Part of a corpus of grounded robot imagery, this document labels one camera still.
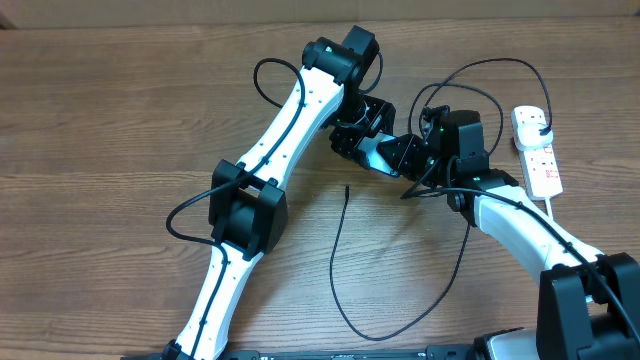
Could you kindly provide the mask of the blue screen smartphone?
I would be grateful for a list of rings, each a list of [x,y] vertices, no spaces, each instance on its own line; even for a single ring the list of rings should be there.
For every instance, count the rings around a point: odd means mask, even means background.
[[[394,178],[399,177],[399,174],[391,168],[377,150],[377,146],[380,143],[394,139],[395,136],[384,133],[378,133],[373,138],[364,137],[357,147],[358,150],[363,152],[363,157],[359,161],[360,165],[369,171],[376,171]]]

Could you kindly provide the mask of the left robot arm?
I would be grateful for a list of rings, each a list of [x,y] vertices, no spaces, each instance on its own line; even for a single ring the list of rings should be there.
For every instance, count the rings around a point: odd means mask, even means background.
[[[205,191],[178,205],[167,219],[208,200],[211,260],[188,323],[164,359],[217,359],[228,342],[233,313],[247,279],[282,236],[288,222],[286,187],[315,134],[333,127],[335,152],[367,170],[393,176],[377,152],[391,139],[393,106],[360,85],[382,57],[373,33],[355,26],[341,43],[320,37],[306,45],[287,100],[256,144],[235,163],[221,161]]]

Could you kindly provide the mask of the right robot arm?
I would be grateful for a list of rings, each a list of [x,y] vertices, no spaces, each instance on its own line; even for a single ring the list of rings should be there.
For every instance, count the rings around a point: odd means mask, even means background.
[[[504,246],[539,287],[535,328],[481,336],[469,358],[638,358],[638,263],[572,236],[517,180],[491,168],[478,112],[440,107],[426,115],[424,138],[384,135],[376,152],[421,194],[446,194],[449,207]]]

